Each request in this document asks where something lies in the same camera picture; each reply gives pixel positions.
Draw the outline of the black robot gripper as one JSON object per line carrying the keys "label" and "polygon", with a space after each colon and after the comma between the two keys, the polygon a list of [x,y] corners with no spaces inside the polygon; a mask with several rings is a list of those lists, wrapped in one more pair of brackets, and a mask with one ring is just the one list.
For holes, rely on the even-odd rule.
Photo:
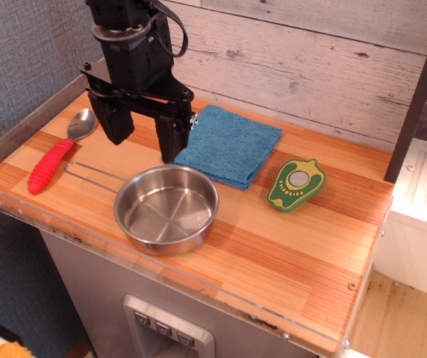
{"label": "black robot gripper", "polygon": [[107,138],[119,145],[134,132],[132,113],[155,120],[164,163],[172,163],[188,146],[194,123],[193,92],[172,73],[173,51],[168,25],[134,25],[108,29],[93,25],[103,63],[85,63],[88,98]]}

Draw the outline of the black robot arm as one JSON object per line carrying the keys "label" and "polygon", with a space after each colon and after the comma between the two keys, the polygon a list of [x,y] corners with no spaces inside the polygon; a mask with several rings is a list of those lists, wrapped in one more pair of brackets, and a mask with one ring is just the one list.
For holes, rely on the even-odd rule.
{"label": "black robot arm", "polygon": [[174,59],[168,21],[182,21],[161,1],[88,1],[92,32],[103,63],[85,63],[91,107],[115,145],[134,132],[132,113],[153,118],[162,161],[171,163],[188,146],[195,125],[193,92],[172,74]]}

